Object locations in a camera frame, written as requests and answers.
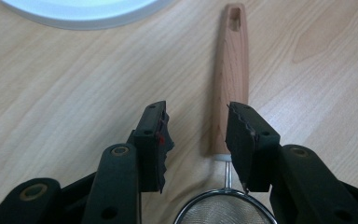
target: screw hole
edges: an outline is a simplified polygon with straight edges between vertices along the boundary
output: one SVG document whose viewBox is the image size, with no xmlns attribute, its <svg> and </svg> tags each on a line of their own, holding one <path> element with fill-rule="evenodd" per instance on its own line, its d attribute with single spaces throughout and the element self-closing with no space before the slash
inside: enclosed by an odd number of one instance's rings
<svg viewBox="0 0 358 224">
<path fill-rule="evenodd" d="M 336 215 L 341 220 L 351 221 L 351 214 L 345 210 L 338 209 L 334 212 L 334 215 Z"/>
<path fill-rule="evenodd" d="M 302 148 L 292 147 L 292 148 L 290 148 L 290 150 L 293 153 L 295 153 L 298 157 L 308 157 L 309 156 L 309 153 Z"/>
<path fill-rule="evenodd" d="M 130 149 L 127 147 L 115 147 L 112 149 L 112 151 L 110 151 L 110 153 L 112 153 L 114 156 L 122 156 L 127 154 L 129 151 Z"/>
<path fill-rule="evenodd" d="M 115 207 L 107 207 L 101 212 L 101 217 L 105 220 L 112 219 L 117 216 L 117 209 Z"/>
<path fill-rule="evenodd" d="M 47 190 L 48 186 L 46 184 L 34 184 L 20 193 L 20 199 L 29 202 L 44 195 Z"/>
</svg>

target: light wood surface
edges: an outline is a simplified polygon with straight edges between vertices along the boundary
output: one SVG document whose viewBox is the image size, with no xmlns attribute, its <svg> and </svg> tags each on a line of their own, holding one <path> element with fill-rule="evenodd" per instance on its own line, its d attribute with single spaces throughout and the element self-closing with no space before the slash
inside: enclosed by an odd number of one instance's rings
<svg viewBox="0 0 358 224">
<path fill-rule="evenodd" d="M 223 13 L 217 41 L 213 87 L 213 153 L 230 154 L 226 146 L 228 105 L 248 104 L 249 59 L 243 4 L 229 4 Z"/>
<path fill-rule="evenodd" d="M 94 172 L 103 150 L 125 142 L 159 100 L 176 147 L 162 194 L 143 194 L 144 223 L 172 223 L 187 200 L 222 187 L 225 164 L 210 153 L 213 65 L 232 2 L 175 0 L 145 20 L 92 32 L 27 21 L 0 4 L 0 202 L 34 177 L 64 187 Z M 358 0 L 241 2 L 249 105 L 282 144 L 313 149 L 358 187 Z"/>
</svg>

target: wooden handle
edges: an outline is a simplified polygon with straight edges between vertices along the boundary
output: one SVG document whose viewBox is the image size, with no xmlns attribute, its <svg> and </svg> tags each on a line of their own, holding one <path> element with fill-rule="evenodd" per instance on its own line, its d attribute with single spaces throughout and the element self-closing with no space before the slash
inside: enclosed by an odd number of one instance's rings
<svg viewBox="0 0 358 224">
<path fill-rule="evenodd" d="M 231 101 L 248 104 L 249 94 L 248 36 L 242 4 L 226 7 L 220 29 L 214 70 L 213 153 L 227 155 L 227 105 Z"/>
</svg>

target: strainer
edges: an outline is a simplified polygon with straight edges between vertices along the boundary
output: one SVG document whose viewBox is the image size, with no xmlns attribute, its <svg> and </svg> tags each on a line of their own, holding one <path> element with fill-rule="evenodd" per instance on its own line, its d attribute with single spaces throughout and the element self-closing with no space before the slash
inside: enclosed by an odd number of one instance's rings
<svg viewBox="0 0 358 224">
<path fill-rule="evenodd" d="M 226 185 L 204 192 L 190 200 L 175 224 L 276 224 L 273 215 L 258 200 L 231 188 L 231 162 L 226 162 Z"/>
<path fill-rule="evenodd" d="M 193 198 L 182 208 L 175 224 L 276 223 L 263 204 L 231 187 L 231 155 L 225 143 L 227 105 L 231 101 L 248 103 L 248 41 L 244 11 L 242 4 L 226 7 L 214 69 L 213 150 L 217 161 L 226 162 L 226 184 L 223 189 L 213 189 Z"/>
</svg>

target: metal mesh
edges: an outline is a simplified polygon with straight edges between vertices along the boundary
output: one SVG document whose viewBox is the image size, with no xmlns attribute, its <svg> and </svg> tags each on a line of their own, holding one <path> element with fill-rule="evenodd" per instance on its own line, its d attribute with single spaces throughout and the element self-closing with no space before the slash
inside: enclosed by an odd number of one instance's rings
<svg viewBox="0 0 358 224">
<path fill-rule="evenodd" d="M 180 223 L 271 223 L 253 204 L 229 195 L 206 197 L 193 204 Z"/>
</svg>

